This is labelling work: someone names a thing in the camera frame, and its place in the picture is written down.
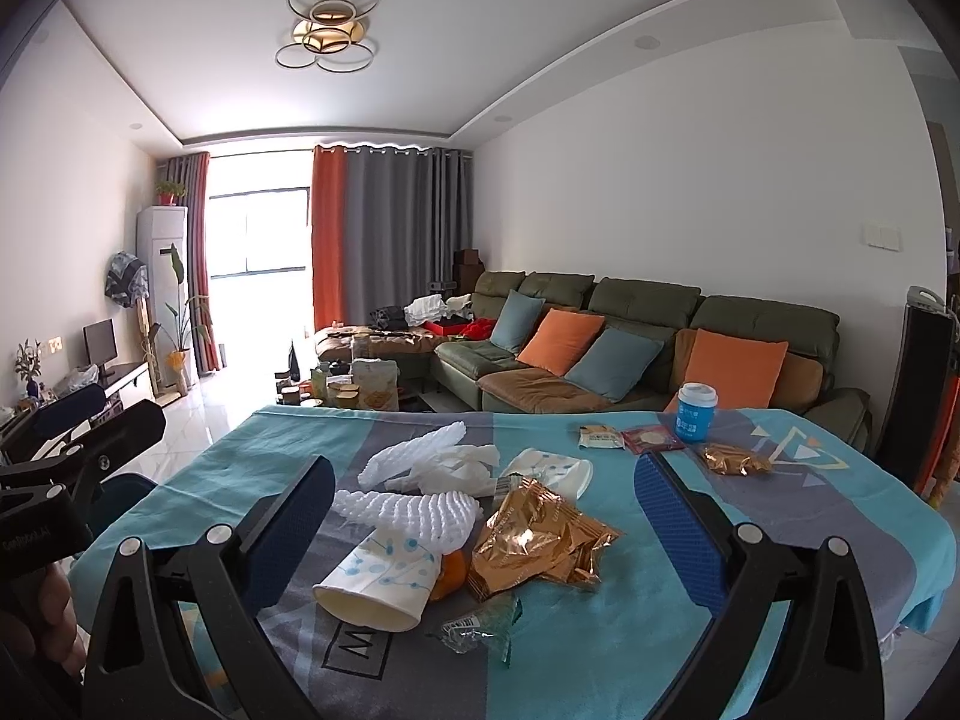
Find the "left hand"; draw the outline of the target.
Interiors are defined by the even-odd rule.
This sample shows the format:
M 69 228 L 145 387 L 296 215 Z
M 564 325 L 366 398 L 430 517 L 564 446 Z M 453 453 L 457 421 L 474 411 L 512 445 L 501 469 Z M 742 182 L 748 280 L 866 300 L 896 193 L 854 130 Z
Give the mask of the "left hand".
M 59 564 L 15 578 L 2 589 L 2 644 L 31 660 L 40 653 L 76 678 L 86 663 L 70 583 Z

